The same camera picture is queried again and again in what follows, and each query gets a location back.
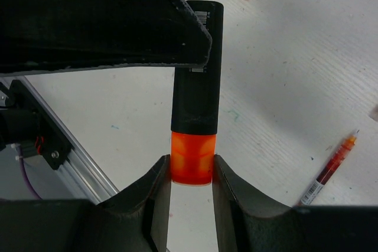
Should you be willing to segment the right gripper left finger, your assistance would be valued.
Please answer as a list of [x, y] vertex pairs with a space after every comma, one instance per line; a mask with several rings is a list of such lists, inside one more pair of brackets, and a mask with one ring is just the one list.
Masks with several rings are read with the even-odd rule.
[[106, 212], [99, 250], [165, 251], [170, 197], [170, 156], [164, 155], [145, 175], [99, 204]]

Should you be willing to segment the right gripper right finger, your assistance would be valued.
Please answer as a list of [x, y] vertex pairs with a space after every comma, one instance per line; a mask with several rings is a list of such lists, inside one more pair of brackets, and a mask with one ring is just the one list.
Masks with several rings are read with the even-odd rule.
[[219, 155], [212, 192], [219, 251], [295, 251], [290, 207], [246, 182]]

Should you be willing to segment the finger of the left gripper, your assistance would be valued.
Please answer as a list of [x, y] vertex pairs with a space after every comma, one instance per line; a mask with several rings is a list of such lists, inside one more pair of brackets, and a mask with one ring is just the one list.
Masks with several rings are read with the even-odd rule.
[[201, 67], [212, 38], [186, 0], [1, 0], [1, 73]]

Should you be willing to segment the black orange highlighter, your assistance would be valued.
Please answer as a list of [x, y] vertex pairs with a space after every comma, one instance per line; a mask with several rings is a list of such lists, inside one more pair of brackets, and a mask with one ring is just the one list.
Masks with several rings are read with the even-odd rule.
[[171, 178], [189, 186], [205, 186], [213, 177], [218, 130], [224, 6], [190, 1], [213, 42], [202, 68], [177, 68], [171, 115]]

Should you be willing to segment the red ink pen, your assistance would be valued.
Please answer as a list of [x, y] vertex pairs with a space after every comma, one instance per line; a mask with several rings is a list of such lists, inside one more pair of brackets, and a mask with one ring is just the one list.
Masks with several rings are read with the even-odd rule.
[[349, 134], [338, 146], [332, 156], [329, 158], [325, 167], [313, 180], [312, 184], [304, 192], [298, 205], [310, 205], [327, 184], [336, 170], [340, 167], [347, 155], [351, 152], [356, 144], [359, 130]]

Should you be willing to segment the clear pen cap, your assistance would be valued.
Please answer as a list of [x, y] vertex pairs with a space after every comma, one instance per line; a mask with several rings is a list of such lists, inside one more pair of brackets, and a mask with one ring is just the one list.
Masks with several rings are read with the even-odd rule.
[[373, 119], [375, 122], [378, 122], [378, 107], [375, 106], [374, 109], [369, 113], [369, 118]]

